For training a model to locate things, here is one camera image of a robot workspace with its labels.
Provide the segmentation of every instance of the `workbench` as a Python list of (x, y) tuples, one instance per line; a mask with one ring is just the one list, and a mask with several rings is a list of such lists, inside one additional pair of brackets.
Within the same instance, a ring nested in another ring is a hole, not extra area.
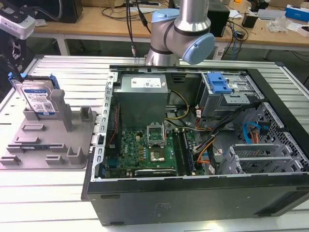
[[(250, 6), (247, 1), (236, 4), (231, 1), (229, 9), (238, 10), (241, 14), (246, 12)], [(57, 40), (61, 55), (70, 55), (67, 39), (77, 40), (97, 40), (97, 41), (130, 41), (126, 22), (117, 21), (101, 14), (104, 8), (84, 7), (83, 13), (77, 23), (65, 24), (59, 22), (47, 22), (45, 27), (35, 28), (32, 37), (54, 38)], [(117, 8), (115, 11), (121, 12), (123, 9)], [(113, 14), (114, 17), (123, 17), (125, 12)], [(150, 22), (152, 14), (145, 15)], [(234, 19), (234, 22), (241, 24), (242, 19)], [(309, 38), (303, 37), (297, 32), (277, 32), (272, 33), (266, 29), (268, 21), (257, 20), (253, 29), (246, 29), (249, 32), (249, 38), (242, 47), (272, 49), (272, 50), (291, 50), (291, 51), (309, 51)], [(140, 21), (132, 21), (132, 30), (134, 41), (150, 43), (150, 34)], [(232, 39), (232, 32), (229, 28), (225, 29), (222, 38), (216, 38), (216, 50), (213, 59), (221, 59), (225, 48), (228, 47)]]
[[(90, 105), (99, 114), (111, 64), (143, 64), (142, 58), (44, 56), (35, 58), (26, 73), (40, 76), (52, 73), (65, 90), (65, 102), (72, 110)], [(274, 62), (213, 61), (200, 64), (209, 68), (258, 69), (309, 132), (309, 92), (286, 67)], [(6, 152), (24, 119), (25, 102), (13, 89), (0, 104), (0, 154)], [(97, 141), (99, 115), (90, 151)], [(231, 219), (103, 228), (90, 202), (80, 200), (85, 169), (0, 172), (1, 231), (156, 232), (156, 231), (308, 231), (309, 201), (281, 217)]]

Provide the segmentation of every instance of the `ram slot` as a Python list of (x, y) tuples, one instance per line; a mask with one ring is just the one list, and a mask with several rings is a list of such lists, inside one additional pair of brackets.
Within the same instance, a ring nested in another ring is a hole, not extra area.
[(185, 144), (181, 141), (180, 135), (177, 132), (173, 132), (173, 144), (178, 175), (190, 175), (188, 159), (185, 157)]

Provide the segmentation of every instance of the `table leg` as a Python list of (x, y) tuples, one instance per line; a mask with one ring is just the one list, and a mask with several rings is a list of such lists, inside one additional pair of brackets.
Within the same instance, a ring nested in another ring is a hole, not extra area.
[(270, 53), (272, 52), (272, 50), (267, 50), (266, 52), (265, 52), (265, 54), (264, 54), (264, 56), (263, 56), (263, 58), (264, 59), (268, 59), (269, 58), (269, 56), (270, 56)]
[(70, 56), (70, 50), (64, 35), (59, 35), (56, 37), (56, 39), (59, 46), (60, 54), (62, 56)]
[(224, 50), (225, 50), (226, 45), (225, 44), (216, 44), (216, 50), (214, 52), (213, 58), (215, 60), (221, 60)]

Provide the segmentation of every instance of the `blue hard drive label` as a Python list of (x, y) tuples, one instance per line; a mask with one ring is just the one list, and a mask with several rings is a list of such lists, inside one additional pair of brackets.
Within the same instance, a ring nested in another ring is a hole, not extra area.
[(48, 112), (43, 112), (43, 113), (38, 113), (39, 115), (54, 115), (55, 113), (48, 113)]
[(45, 89), (24, 89), (24, 93), (36, 113), (40, 113), (40, 115), (55, 114), (55, 109), (51, 101), (47, 99), (48, 93)]
[(47, 93), (45, 89), (25, 89), (25, 93)]

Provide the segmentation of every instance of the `metal slotted surface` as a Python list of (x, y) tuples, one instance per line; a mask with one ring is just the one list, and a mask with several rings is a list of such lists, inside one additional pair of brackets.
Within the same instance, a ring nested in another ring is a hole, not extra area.
[[(72, 110), (79, 110), (81, 105), (90, 105), (100, 113), (109, 65), (143, 62), (143, 59), (133, 58), (45, 56), (41, 61), (34, 62), (34, 67), (29, 71), (32, 75), (54, 74), (60, 87), (65, 90), (65, 101), (71, 105)], [(258, 69), (309, 131), (309, 113), (306, 113), (309, 111), (309, 100), (295, 86), (295, 80), (275, 63), (209, 60), (200, 65), (209, 68)], [(18, 94), (11, 94), (7, 97), (8, 101), (0, 104), (0, 154), (5, 151), (8, 141), (11, 141), (10, 137), (14, 136), (24, 118), (22, 110), (25, 103)], [(99, 116), (94, 128), (93, 143), (97, 141), (98, 131)], [(281, 217), (103, 228), (91, 203), (80, 201), (83, 181), (84, 170), (0, 172), (1, 231), (65, 231), (72, 228), (75, 232), (89, 229), (109, 232), (309, 231), (309, 202)]]

